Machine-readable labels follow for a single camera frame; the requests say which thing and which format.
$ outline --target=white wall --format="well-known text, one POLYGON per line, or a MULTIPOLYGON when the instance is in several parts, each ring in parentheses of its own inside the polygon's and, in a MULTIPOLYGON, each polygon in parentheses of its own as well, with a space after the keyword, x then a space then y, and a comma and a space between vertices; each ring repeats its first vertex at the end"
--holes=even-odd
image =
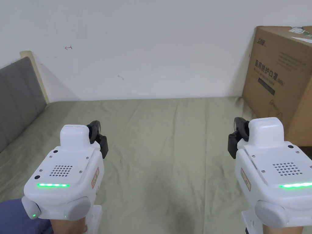
POLYGON ((311 9, 311 0, 4 0, 0 66, 33 51, 52 102, 240 95, 255 26, 311 25, 311 9))

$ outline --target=black label on box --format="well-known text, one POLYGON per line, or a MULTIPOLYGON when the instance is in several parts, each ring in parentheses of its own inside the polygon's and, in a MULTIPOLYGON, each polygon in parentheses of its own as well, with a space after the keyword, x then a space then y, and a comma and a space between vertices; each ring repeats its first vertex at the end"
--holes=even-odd
POLYGON ((274 96, 275 94, 275 90, 272 89, 267 83, 265 83, 260 77, 258 78, 258 82, 266 89, 270 92, 270 94, 272 94, 274 96))

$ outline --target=pen mark on wall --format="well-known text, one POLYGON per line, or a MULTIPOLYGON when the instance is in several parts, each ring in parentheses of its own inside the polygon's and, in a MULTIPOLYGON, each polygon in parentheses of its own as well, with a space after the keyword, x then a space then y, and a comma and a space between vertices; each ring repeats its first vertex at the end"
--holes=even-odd
POLYGON ((120 76, 120 75, 117 75, 117 77, 120 77, 122 80, 124 80, 124 78, 122 76, 120 76))
POLYGON ((66 47, 65 47, 65 50, 68 50, 69 48, 73 49, 73 48, 71 47, 71 45, 70 45, 70 47, 67 47, 67 46, 66 46, 66 47))

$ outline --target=wrinkled fabric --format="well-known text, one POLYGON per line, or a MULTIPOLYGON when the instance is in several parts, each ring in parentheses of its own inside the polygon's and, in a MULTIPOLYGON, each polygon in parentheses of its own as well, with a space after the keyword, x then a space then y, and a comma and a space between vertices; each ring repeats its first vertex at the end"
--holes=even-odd
POLYGON ((52 103, 0 154, 0 201, 23 196, 65 124, 99 120, 109 145, 99 233, 242 234, 248 204, 227 152, 237 116, 255 118, 242 98, 52 103))

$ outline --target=gray rounded knob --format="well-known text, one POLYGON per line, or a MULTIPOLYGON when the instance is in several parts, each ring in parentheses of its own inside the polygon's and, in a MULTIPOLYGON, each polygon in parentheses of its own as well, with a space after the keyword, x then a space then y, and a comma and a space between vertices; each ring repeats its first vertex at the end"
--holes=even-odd
POLYGON ((35 202, 33 202, 32 200, 29 200, 27 197, 25 197, 25 196, 22 197, 22 204, 23 204, 23 207, 24 207, 27 215, 31 219, 36 219, 36 218, 38 218, 39 215, 41 215, 41 211, 40 211, 38 205, 35 202))
POLYGON ((64 210, 64 216, 67 220, 76 221, 87 215, 91 208, 91 202, 88 197, 81 197, 77 200, 67 203, 64 210))
POLYGON ((255 213, 265 225, 272 228, 286 227, 289 222, 285 209, 269 202, 257 201, 255 213))

